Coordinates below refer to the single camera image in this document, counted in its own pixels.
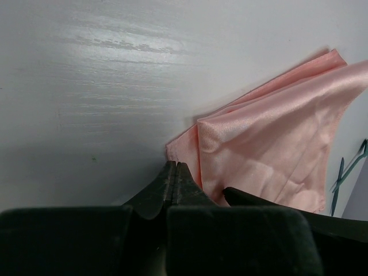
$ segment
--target pink napkin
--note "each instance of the pink napkin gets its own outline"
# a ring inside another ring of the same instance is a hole
[[[309,212],[325,205],[327,161],[348,105],[368,87],[368,61],[336,50],[247,93],[167,144],[220,205],[225,187]]]

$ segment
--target folded cloth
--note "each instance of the folded cloth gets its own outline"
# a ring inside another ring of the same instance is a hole
[[[368,61],[348,66],[336,50],[247,93],[166,145],[220,205],[222,190],[308,212],[325,206],[328,155],[348,105],[368,87]]]

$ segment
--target satin fabric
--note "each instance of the satin fabric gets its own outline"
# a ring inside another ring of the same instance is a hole
[[[269,81],[168,143],[220,205],[235,187],[308,212],[325,206],[327,161],[348,105],[368,87],[368,61],[347,66],[336,50]]]

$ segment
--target wood grain texture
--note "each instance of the wood grain texture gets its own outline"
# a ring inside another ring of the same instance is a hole
[[[0,210],[128,200],[193,118],[322,47],[338,48],[350,63],[367,59],[367,7],[358,0],[2,1]],[[340,158],[353,157],[368,135],[367,100],[365,93],[343,119],[328,185]]]

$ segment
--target table surface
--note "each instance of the table surface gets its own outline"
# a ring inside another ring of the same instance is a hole
[[[125,202],[163,166],[166,142],[241,88],[325,47],[367,59],[367,10],[359,0],[2,1],[0,210]],[[368,136],[367,101],[342,120],[328,188]]]

